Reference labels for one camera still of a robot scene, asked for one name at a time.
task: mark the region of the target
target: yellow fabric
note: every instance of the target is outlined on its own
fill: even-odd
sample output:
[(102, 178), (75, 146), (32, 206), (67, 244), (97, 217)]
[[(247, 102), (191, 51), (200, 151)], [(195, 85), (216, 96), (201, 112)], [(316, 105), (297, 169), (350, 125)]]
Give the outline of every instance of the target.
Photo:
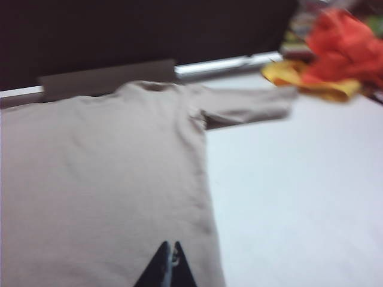
[(301, 75), (307, 68), (302, 61), (285, 60), (270, 63), (263, 67), (261, 73), (276, 86), (294, 85), (303, 93), (314, 94), (325, 100), (345, 102), (361, 89), (361, 83), (354, 79), (339, 82), (321, 82), (306, 84), (302, 82)]

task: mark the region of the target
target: white table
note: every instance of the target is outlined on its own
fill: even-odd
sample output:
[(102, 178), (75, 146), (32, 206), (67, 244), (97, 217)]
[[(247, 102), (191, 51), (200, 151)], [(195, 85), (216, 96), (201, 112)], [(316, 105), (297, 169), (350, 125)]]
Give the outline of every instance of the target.
[(383, 286), (383, 106), (301, 96), (287, 119), (209, 131), (208, 172), (229, 287)]

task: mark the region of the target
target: black background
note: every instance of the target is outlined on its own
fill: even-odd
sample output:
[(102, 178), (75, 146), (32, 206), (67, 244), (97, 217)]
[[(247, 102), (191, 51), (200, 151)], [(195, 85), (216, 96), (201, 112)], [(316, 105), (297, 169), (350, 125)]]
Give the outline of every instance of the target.
[(295, 0), (3, 0), (0, 90), (146, 60), (177, 64), (276, 50)]

